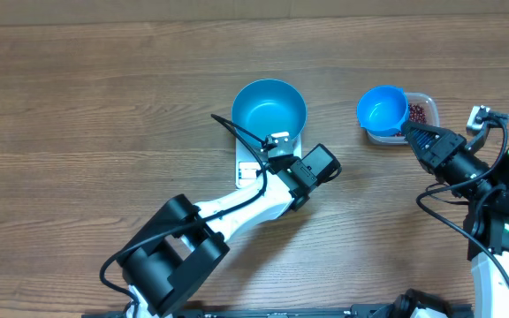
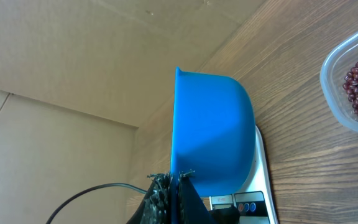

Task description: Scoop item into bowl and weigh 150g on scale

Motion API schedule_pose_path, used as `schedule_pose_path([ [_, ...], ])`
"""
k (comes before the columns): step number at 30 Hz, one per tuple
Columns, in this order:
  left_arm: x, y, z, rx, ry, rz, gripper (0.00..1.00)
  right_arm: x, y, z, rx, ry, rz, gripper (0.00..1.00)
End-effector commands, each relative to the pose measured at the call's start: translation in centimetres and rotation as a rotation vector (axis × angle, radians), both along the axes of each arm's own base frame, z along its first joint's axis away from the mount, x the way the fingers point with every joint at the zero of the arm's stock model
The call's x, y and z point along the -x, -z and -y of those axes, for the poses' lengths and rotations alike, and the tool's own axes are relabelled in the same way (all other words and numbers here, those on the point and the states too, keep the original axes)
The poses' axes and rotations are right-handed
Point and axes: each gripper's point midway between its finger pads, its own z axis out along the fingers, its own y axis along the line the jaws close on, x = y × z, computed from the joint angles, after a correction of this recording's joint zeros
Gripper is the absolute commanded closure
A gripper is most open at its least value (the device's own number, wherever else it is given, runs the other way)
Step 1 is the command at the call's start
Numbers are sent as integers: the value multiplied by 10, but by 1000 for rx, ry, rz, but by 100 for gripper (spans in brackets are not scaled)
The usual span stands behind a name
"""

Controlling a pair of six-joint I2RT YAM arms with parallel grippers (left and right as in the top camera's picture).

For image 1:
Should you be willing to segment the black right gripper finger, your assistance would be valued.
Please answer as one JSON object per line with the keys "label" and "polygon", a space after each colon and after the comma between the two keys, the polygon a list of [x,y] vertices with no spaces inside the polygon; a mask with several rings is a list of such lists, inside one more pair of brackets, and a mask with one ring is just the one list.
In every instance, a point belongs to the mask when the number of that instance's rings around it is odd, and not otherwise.
{"label": "black right gripper finger", "polygon": [[404,134],[409,146],[416,155],[423,155],[427,146],[427,130],[426,125],[411,121],[406,121],[402,125],[402,133]]}
{"label": "black right gripper finger", "polygon": [[406,123],[406,136],[408,138],[420,138],[423,136],[434,138],[436,135],[445,135],[447,133],[451,133],[451,131],[439,126],[425,125],[411,121]]}

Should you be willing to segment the red beans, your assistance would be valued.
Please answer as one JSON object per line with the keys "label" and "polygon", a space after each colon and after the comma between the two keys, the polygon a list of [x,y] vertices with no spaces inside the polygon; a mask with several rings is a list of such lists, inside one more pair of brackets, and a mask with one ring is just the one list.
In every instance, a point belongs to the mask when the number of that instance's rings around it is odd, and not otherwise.
{"label": "red beans", "polygon": [[420,123],[420,124],[426,124],[427,123],[427,116],[425,109],[417,103],[409,103],[407,105],[407,108],[404,109],[403,107],[400,107],[397,110],[397,113],[399,115],[406,115],[407,114],[407,120]]}

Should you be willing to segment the blue measuring scoop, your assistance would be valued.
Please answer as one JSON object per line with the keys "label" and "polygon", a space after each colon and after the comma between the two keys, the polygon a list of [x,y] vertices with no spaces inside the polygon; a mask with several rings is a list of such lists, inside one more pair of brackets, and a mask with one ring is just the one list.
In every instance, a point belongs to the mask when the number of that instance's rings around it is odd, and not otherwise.
{"label": "blue measuring scoop", "polygon": [[390,137],[400,133],[401,125],[407,120],[407,114],[397,113],[400,107],[407,108],[408,100],[402,87],[380,86],[370,89],[357,104],[358,122],[367,133]]}

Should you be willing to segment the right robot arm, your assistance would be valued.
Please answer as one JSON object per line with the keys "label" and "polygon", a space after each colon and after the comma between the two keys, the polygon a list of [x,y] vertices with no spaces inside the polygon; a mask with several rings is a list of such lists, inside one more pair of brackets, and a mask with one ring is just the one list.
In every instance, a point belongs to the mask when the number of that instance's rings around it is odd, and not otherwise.
{"label": "right robot arm", "polygon": [[[504,119],[485,119],[472,140],[451,130],[407,122],[402,127],[422,168],[435,185],[419,194],[417,205],[468,241],[467,258],[475,283],[476,317],[509,317],[509,143],[504,141],[493,164],[476,153],[488,132],[508,136]],[[429,208],[424,199],[449,192],[467,207],[461,225]]]}

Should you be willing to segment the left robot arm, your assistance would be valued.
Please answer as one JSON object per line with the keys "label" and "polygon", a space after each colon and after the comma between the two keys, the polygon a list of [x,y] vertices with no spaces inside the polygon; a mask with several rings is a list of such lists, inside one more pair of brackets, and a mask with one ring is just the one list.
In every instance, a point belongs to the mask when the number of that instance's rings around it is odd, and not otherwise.
{"label": "left robot arm", "polygon": [[101,267],[104,285],[129,297],[124,317],[166,317],[182,307],[229,253],[228,241],[297,210],[319,185],[341,172],[324,145],[306,156],[272,158],[250,185],[192,203],[179,194]]}

